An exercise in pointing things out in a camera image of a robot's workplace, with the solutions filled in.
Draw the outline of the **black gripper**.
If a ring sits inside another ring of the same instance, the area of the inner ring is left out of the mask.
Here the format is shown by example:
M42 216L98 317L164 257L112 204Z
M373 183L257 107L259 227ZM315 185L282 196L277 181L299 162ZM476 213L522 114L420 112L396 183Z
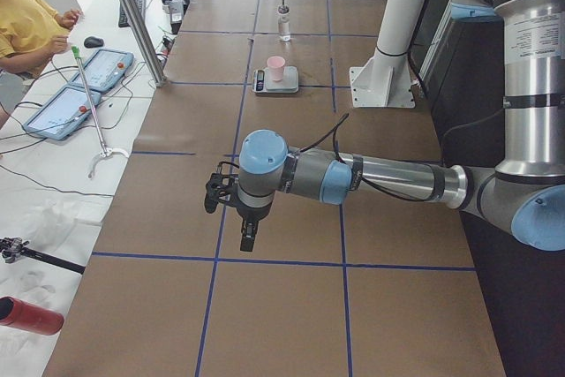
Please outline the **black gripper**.
M256 222L264 219L270 212L270 204L261 207L251 207L240 202L236 207L242 220L240 250L252 252L256 238Z

